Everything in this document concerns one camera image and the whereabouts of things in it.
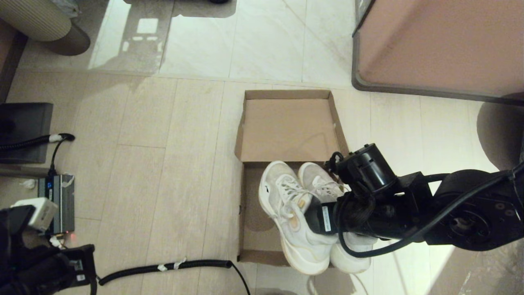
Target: electronic device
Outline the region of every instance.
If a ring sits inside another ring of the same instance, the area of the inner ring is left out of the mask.
[[[47,198],[33,198],[17,201],[11,208],[31,205],[35,208],[28,227],[41,233],[48,230],[54,215],[58,212],[58,205]]]
[[[51,200],[58,207],[46,234],[56,235],[74,230],[74,176],[54,175],[38,180],[38,197]]]

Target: cardboard box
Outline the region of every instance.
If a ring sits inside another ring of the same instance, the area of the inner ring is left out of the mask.
[[[243,163],[238,261],[288,265],[280,234],[258,201],[266,166],[276,160],[295,172],[349,152],[329,90],[248,90],[235,154]]]

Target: shoelace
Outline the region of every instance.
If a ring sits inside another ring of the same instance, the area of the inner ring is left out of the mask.
[[[284,191],[287,192],[286,196],[280,196],[280,198],[282,199],[282,207],[280,208],[280,214],[281,216],[284,216],[286,218],[292,218],[293,213],[286,212],[286,208],[289,207],[289,204],[293,202],[296,198],[300,198],[304,195],[311,194],[311,192],[300,186],[300,184],[291,176],[283,178],[282,183],[280,185],[284,188]]]
[[[326,192],[330,197],[336,199],[340,197],[340,188],[342,189],[342,193],[348,191],[347,187],[345,187],[343,184],[340,184],[336,181],[327,181],[321,184],[319,187],[315,188],[313,192],[318,195],[324,195],[324,192]]]

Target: robotic arm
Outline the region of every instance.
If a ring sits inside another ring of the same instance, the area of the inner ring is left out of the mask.
[[[334,153],[325,165],[351,191],[337,202],[310,206],[305,216],[314,232],[338,233],[352,256],[378,256],[422,241],[486,251],[524,237],[523,164],[497,173],[461,170],[397,177],[377,146],[366,144],[347,157]],[[428,184],[436,181],[442,182],[432,195]],[[346,231],[400,241],[355,252],[342,238]]]

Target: shoe sole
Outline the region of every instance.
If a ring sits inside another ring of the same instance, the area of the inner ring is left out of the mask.
[[[274,161],[274,162],[271,162],[267,167],[266,169],[264,170],[264,173],[262,174],[262,178],[260,179],[260,185],[258,187],[258,201],[260,203],[260,206],[262,207],[262,209],[264,210],[264,212],[269,215],[269,216],[272,216],[272,215],[276,215],[276,213],[273,211],[273,208],[271,208],[271,205],[269,204],[269,201],[268,200],[265,200],[265,199],[262,199],[260,198],[260,195],[261,193],[264,192],[264,183],[265,183],[265,180],[266,180],[266,177],[267,177],[267,173],[268,171],[270,170],[270,168],[276,164],[284,164],[284,162],[282,161]],[[305,274],[305,275],[310,275],[310,276],[316,276],[316,275],[319,275],[321,273],[323,273],[327,267],[317,271],[317,272],[308,272],[308,271],[303,271],[303,264],[304,263],[310,263],[310,262],[298,262],[296,261],[292,255],[289,254],[289,251],[293,250],[295,248],[295,246],[291,245],[291,243],[286,239],[286,237],[282,234],[282,228],[280,227],[280,225],[278,224],[278,222],[276,220],[273,219],[273,222],[275,222],[275,225],[277,226],[278,228],[278,231],[279,231],[279,234],[280,234],[280,244],[282,246],[282,251],[284,252],[284,256],[286,257],[286,260],[289,262],[289,264],[294,267],[296,270],[298,270],[299,272]]]

